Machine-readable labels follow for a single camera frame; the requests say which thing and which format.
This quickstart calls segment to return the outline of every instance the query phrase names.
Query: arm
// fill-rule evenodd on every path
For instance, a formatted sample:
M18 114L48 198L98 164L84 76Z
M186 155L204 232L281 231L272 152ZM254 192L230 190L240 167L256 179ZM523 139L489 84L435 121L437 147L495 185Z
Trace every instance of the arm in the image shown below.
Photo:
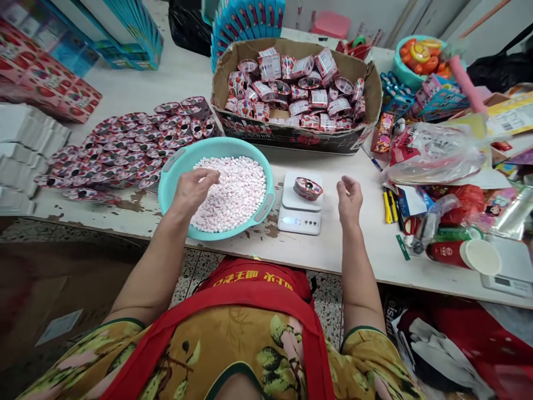
M359 212L363 203L361 186L356 180L343 176L337 183L337 191L343 228L344 334L357 326L371 326L385 332L378 284L359 226Z
M128 317L150 325L168 309L181 270L190 219L219 176L218 171L198 168L180 177L172 205L103 323Z

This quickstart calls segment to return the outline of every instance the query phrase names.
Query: tiled floor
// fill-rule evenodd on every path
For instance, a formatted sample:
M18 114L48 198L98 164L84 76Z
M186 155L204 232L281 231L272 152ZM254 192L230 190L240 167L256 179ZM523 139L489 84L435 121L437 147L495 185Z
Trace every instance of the tiled floor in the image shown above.
M78 241L105 243L125 248L146 248L148 246L148 242L139 239L123 238L31 219L18 218L12 222L8 221L8 223L3 218L0 220L0 243ZM187 249L182 273L170 306L172 307L191 296L198 283L207 278L223 258L222 254ZM318 284L318 289L315 292L316 312L320 317L326 337L338 348L341 343L343 328L340 277L320 272L308 272L308 277L310 279L316 277ZM2 398L16 397L33 380L44 373L71 344L70 342L64 343L43 356L0 372Z

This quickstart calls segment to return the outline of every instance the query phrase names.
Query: red packaging box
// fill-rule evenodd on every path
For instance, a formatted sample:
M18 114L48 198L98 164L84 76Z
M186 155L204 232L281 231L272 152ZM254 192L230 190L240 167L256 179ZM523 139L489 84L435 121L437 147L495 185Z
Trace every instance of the red packaging box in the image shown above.
M0 99L85 123L102 95L0 18Z

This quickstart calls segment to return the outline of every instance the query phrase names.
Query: black bag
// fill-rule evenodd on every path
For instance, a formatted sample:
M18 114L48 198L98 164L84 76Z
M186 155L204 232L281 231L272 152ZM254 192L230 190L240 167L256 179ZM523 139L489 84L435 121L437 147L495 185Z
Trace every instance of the black bag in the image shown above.
M176 46L211 57L212 28L202 19L202 0L170 0L168 21Z
M478 58L466 70L474 86L487 86L491 92L506 92L521 82L533 82L533 48L526 52L507 55L507 51L520 43L531 32L533 24L518 34L505 48L494 56Z

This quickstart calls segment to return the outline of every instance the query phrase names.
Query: floral shirt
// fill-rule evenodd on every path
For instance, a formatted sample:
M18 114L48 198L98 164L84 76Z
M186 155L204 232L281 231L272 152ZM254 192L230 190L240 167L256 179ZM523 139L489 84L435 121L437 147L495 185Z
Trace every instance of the floral shirt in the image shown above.
M20 398L99 398L147 329L127 318L98 327ZM257 308L214 307L194 314L176 328L141 398L213 399L239 373L264 398L305 399L301 332L295 318ZM340 353L330 343L327 349L336 398L424 398L381 332L356 328Z

